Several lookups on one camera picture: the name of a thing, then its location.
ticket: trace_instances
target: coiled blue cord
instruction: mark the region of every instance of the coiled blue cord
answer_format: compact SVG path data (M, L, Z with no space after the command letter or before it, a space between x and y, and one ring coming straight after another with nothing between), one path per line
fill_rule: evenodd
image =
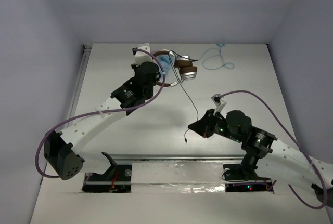
M205 54L206 54L208 51L210 51L210 50L217 50L217 51L219 51L219 54L204 58L204 60L203 60L203 62L202 62L202 66L203 66L205 69L207 69L207 70L217 70L217 69L220 69L220 68L222 68L222 67L227 68L227 69L229 69L229 70L235 68L235 65L234 65L233 63L231 63L231 62L225 62L225 61L224 61L224 58L222 57L221 49L222 49L222 47L225 46L225 44L216 44L216 45L218 46L218 48L217 48L217 47L211 47L211 48L207 49L207 50L203 53L203 55L201 56L201 58L198 59L198 60L201 60L201 59L205 56ZM209 68L209 67L206 67L204 63L205 63L207 60L209 60L209 59L211 59L211 58L215 58L215 57L220 57L220 58L221 58L222 65L219 66L219 67L216 67L216 68Z

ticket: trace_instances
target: headphone ear cup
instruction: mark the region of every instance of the headphone ear cup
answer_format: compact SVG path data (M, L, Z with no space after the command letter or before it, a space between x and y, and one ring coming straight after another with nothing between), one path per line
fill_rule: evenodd
M174 66L176 68L191 67L193 65L190 60L175 60Z
M182 80L193 80L196 78L198 72L197 67L183 67L179 69L179 74Z

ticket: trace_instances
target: headphones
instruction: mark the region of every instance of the headphones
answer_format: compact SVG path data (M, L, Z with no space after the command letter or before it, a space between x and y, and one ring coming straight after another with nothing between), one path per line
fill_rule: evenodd
M197 76L197 72L198 72L198 68L193 66L193 62L196 61L194 59L191 59L189 56L181 56L177 53L175 53L174 51L171 50L162 50L162 51L158 51L156 53L153 54L155 57L159 56L159 55L173 55L175 57L175 61L173 65L175 68L179 69L179 75L181 76L182 81L185 80L193 80L196 78ZM157 85L161 86L162 83L161 82L156 82ZM165 83L164 86L165 87L172 87L177 85L178 82L174 82L172 84L169 83Z

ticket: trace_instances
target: white wall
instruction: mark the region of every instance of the white wall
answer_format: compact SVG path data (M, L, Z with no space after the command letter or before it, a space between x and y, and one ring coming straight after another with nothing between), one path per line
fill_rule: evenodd
M298 141L333 163L333 0L296 0L269 48Z
M60 0L83 43L268 43L293 0Z
M39 191L35 150L65 116L82 46L46 0L0 6L0 222L21 224Z

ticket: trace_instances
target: table surface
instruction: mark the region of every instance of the table surface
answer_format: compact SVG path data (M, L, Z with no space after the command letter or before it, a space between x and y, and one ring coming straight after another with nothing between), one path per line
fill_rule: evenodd
M93 45L76 115L95 111L112 91L132 77L131 50L135 46L137 44ZM198 59L210 47L216 45L152 44L151 51L172 49ZM214 51L207 55L216 55L217 50ZM195 63L198 67L196 79L184 82L184 88L199 111L199 118L207 109L214 108L211 100L214 94L244 89L263 98L293 133L267 46L226 45L222 48L222 55L226 62L235 65L233 70L206 70L200 60ZM218 58L206 63L211 66L220 64ZM166 80L175 81L172 71ZM227 105L222 113L242 110L252 118L254 126L294 146L265 106L251 95L230 95L225 101ZM100 173L106 169L107 163L100 160L101 151L120 155L227 157L244 154L238 143L219 136L203 139L189 131L186 144L184 131L195 120L196 111L181 87L165 88L153 103L112 124L84 148L81 156L88 159L82 172ZM50 166L47 172L52 173ZM277 186L274 195L265 192L87 194L80 192L82 180L83 173L69 181L44 178L31 223L100 223L107 220L124 223L329 223L324 209L306 208L285 186ZM306 195L305 199L318 204L312 196Z

